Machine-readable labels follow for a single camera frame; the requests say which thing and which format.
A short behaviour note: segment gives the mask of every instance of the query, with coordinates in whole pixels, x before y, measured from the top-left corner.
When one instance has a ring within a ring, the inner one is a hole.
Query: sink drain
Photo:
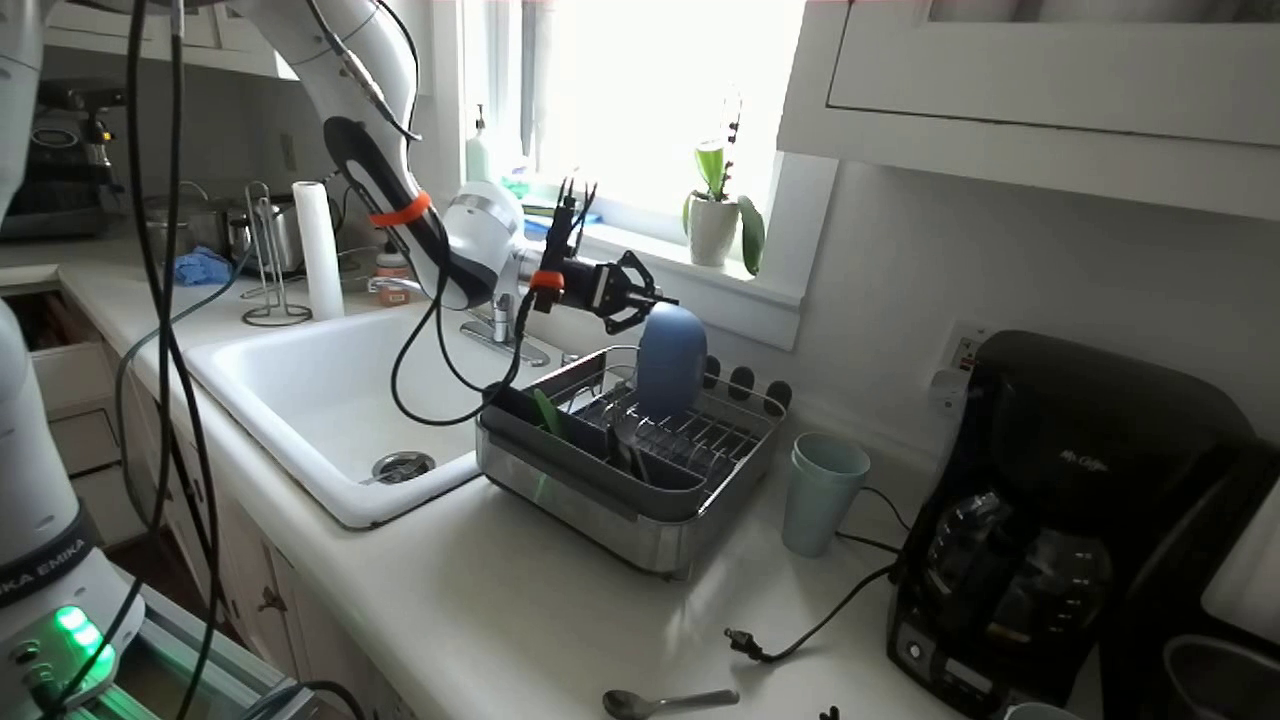
[[[406,482],[406,479],[430,475],[433,468],[438,460],[430,451],[393,451],[372,465],[372,479]]]

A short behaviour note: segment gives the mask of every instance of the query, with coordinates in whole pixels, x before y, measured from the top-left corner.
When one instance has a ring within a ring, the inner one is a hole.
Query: potted plant
[[[731,161],[727,148],[737,142],[737,121],[727,124],[727,142],[700,142],[695,170],[700,188],[684,198],[684,234],[691,265],[724,266],[731,240],[745,249],[745,266],[758,275],[764,254],[764,214],[749,194],[727,194]]]

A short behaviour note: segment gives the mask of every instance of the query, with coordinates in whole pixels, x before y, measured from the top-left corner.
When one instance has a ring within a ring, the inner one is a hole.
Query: coffee maker
[[[887,655],[966,715],[1065,705],[1148,551],[1250,434],[1206,379],[996,332],[904,545]]]

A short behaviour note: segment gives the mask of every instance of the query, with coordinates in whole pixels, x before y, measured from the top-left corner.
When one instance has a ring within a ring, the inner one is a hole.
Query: spoon
[[[611,720],[645,720],[645,715],[661,715],[661,710],[715,706],[715,705],[737,705],[737,693],[720,687],[720,693],[665,695],[665,698],[645,698],[645,695],[623,693],[623,687],[606,693],[606,710]]]

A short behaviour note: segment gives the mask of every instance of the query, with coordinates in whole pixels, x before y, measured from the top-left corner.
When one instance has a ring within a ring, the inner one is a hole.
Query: dish rack
[[[703,379],[679,418],[638,410],[638,352],[594,352],[527,386],[487,395],[480,472],[611,555],[684,576],[741,516],[771,465],[790,407]]]

